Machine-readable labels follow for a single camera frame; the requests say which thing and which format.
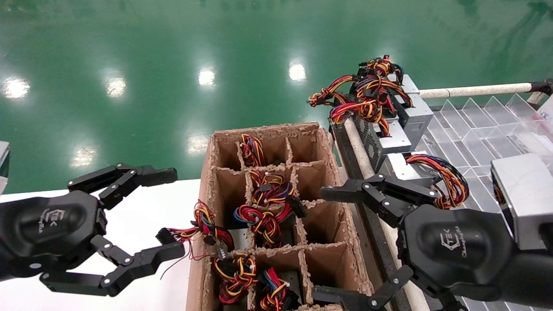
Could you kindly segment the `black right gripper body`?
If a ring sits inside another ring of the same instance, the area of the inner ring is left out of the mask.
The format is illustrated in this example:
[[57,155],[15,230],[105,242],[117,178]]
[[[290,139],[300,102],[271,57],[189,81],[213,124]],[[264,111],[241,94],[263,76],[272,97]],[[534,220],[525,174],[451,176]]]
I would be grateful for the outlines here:
[[552,308],[552,257],[520,250],[500,214],[423,205],[400,218],[398,246],[431,297]]

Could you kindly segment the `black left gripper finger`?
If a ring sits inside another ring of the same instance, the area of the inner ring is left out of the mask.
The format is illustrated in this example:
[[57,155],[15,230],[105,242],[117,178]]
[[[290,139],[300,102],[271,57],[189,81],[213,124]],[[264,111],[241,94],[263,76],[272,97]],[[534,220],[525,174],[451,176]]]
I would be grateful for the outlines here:
[[101,235],[93,237],[91,244],[116,266],[114,271],[106,276],[47,272],[40,276],[41,283],[52,292],[116,297],[133,281],[154,275],[161,263],[185,255],[184,247],[179,242],[144,249],[134,255],[127,254]]
[[103,189],[98,199],[101,208],[111,210],[138,187],[152,187],[176,182],[175,168],[156,169],[150,165],[133,167],[124,163],[93,171],[68,182],[69,191],[91,194]]

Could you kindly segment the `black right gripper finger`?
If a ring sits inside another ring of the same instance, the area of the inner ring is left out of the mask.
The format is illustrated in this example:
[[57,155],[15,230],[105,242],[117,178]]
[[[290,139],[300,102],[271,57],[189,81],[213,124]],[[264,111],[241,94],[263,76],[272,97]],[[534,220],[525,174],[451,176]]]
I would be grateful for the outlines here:
[[348,179],[342,186],[321,188],[321,198],[329,202],[363,203],[391,228],[401,228],[407,213],[399,201],[411,206],[432,205],[437,192],[388,175]]
[[402,290],[412,277],[413,270],[404,265],[371,296],[340,288],[315,286],[313,299],[340,305],[345,311],[383,311],[385,305]]

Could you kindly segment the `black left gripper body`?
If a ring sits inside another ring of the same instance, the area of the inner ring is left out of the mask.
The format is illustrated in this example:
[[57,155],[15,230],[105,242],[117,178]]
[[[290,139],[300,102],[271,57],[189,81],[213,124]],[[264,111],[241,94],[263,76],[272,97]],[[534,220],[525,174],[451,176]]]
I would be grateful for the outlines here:
[[79,190],[1,203],[1,280],[77,268],[106,226],[99,200]]

